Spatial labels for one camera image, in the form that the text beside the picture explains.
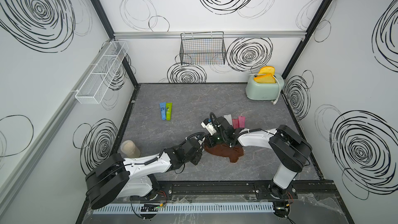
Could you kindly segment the crimson pink toothpaste tube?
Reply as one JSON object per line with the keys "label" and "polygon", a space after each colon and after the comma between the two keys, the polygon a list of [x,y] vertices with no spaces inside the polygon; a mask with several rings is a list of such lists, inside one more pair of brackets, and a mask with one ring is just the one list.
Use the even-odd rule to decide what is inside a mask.
{"label": "crimson pink toothpaste tube", "polygon": [[239,128],[239,120],[238,119],[232,119],[232,125],[234,129]]}

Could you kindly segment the white pink-cap toothpaste tube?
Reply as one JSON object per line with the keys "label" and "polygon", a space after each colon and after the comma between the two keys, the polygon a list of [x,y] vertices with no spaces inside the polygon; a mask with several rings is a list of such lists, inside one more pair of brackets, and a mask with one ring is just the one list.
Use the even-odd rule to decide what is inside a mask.
{"label": "white pink-cap toothpaste tube", "polygon": [[229,123],[229,125],[233,125],[233,121],[232,121],[232,116],[231,115],[224,115],[223,116],[226,121]]}

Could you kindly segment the magenta toothpaste tube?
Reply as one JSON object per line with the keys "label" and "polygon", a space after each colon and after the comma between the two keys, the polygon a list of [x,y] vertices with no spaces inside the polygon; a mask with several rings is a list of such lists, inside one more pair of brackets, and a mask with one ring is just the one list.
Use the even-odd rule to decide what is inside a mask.
{"label": "magenta toothpaste tube", "polygon": [[246,121],[246,118],[244,116],[239,116],[238,117],[239,128],[244,128],[245,127],[245,121]]}

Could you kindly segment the brown cloth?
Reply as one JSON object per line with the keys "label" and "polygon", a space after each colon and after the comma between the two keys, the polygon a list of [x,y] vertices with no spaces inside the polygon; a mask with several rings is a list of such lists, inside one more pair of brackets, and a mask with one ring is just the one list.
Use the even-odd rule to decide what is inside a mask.
{"label": "brown cloth", "polygon": [[237,163],[239,158],[244,155],[244,150],[239,145],[231,148],[226,144],[217,144],[212,147],[206,144],[204,149],[214,156],[229,158],[231,163]]}

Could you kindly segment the green toothpaste tube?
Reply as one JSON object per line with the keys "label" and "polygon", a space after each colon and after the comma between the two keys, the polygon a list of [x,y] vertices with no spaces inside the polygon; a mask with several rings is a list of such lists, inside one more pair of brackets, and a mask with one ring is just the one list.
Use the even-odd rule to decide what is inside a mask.
{"label": "green toothpaste tube", "polygon": [[166,120],[170,121],[172,116],[172,103],[166,103]]}

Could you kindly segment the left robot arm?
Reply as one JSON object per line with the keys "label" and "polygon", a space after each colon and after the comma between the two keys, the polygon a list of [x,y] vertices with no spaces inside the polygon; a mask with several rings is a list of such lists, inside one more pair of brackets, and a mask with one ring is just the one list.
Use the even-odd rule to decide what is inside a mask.
{"label": "left robot arm", "polygon": [[147,157],[123,158],[120,153],[109,156],[86,175],[86,195],[91,209],[102,208],[122,197],[154,198],[160,190],[154,175],[178,170],[189,162],[197,165],[205,138],[204,132],[198,132],[179,145]]}

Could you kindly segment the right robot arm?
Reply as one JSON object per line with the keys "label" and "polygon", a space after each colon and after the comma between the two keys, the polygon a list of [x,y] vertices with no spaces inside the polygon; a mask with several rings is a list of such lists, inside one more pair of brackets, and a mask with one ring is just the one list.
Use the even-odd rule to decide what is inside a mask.
{"label": "right robot arm", "polygon": [[212,155],[229,158],[231,163],[236,163],[244,155],[244,147],[271,149],[280,160],[280,166],[268,187],[275,199],[287,195],[293,179],[311,163],[311,145],[286,125],[270,130],[235,129],[224,117],[213,119],[211,114],[201,126],[209,132],[204,149]]}

